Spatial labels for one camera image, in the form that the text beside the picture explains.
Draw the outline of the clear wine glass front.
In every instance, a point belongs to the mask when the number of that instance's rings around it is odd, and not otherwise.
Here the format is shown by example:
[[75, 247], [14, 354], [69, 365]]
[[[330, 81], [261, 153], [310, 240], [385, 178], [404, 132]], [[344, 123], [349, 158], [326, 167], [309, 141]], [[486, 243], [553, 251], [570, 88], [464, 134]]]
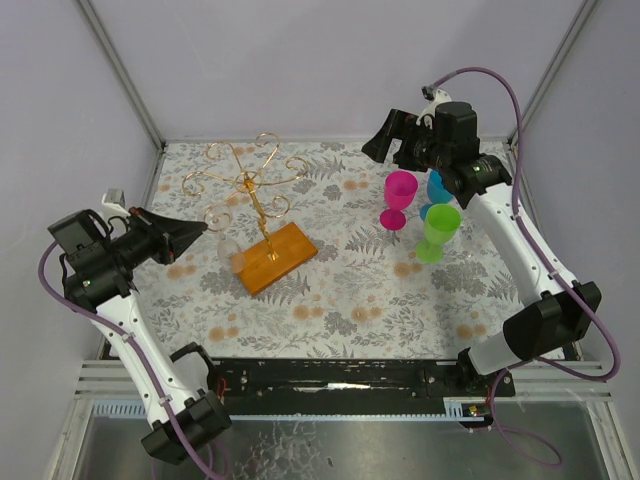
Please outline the clear wine glass front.
[[230, 208], [225, 203], [210, 204], [203, 211], [203, 221], [217, 239], [216, 253], [222, 267], [231, 273], [240, 273], [245, 266], [245, 256], [238, 242], [227, 234], [233, 221]]

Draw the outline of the pink wine glass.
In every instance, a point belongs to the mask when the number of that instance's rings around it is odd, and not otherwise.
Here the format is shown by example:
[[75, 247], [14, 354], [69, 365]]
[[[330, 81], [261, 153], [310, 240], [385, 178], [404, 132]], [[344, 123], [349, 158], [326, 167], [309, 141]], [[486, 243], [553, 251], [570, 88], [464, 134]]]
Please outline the pink wine glass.
[[410, 172], [399, 170], [389, 174], [384, 185], [387, 209], [379, 217], [381, 225], [390, 231], [401, 230], [406, 224], [404, 210], [413, 202], [418, 180]]

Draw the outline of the blue wine glass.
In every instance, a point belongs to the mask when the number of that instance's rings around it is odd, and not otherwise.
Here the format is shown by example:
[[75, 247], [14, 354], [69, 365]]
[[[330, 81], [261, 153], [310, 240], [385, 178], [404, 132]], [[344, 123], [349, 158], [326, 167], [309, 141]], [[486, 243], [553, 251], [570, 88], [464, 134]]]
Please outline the blue wine glass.
[[420, 218], [426, 219], [428, 210], [436, 204], [448, 204], [454, 196], [444, 187], [441, 175], [435, 170], [429, 173], [427, 186], [427, 203], [420, 208]]

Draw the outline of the green wine glass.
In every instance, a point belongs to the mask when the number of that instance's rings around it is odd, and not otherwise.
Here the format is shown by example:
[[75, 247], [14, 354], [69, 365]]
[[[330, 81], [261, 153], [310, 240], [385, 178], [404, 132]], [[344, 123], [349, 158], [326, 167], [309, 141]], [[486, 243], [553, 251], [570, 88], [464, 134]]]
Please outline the green wine glass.
[[447, 204], [432, 205], [424, 220], [424, 238], [415, 248], [416, 257], [424, 263], [438, 263], [443, 257], [443, 246], [460, 225], [461, 215], [456, 208]]

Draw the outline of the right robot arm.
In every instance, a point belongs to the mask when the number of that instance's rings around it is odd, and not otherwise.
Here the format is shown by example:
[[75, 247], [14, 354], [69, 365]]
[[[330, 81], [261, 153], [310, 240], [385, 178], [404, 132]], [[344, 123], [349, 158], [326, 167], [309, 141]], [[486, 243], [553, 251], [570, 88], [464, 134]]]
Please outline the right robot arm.
[[460, 369], [469, 377], [487, 376], [582, 339], [601, 291], [564, 267], [519, 206], [503, 163], [481, 153], [471, 105], [433, 103], [424, 116], [393, 109], [362, 151], [382, 163], [394, 140], [400, 143], [394, 164], [406, 171], [438, 172], [445, 189], [484, 229], [523, 305], [500, 333], [460, 354]]

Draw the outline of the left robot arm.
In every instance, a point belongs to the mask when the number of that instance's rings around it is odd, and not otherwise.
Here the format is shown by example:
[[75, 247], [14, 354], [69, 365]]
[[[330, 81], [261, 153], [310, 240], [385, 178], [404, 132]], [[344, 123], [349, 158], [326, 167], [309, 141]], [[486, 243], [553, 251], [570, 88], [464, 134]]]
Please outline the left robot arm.
[[218, 393], [221, 376], [199, 344], [166, 353], [145, 321], [134, 285], [138, 266], [147, 260], [173, 264], [207, 225], [136, 207], [121, 220], [125, 231], [117, 238], [93, 210], [78, 211], [49, 226], [64, 263], [63, 291], [51, 295], [86, 316], [116, 351], [151, 427], [141, 441], [147, 454], [173, 465], [191, 458], [213, 477], [212, 468], [197, 453], [231, 425]]

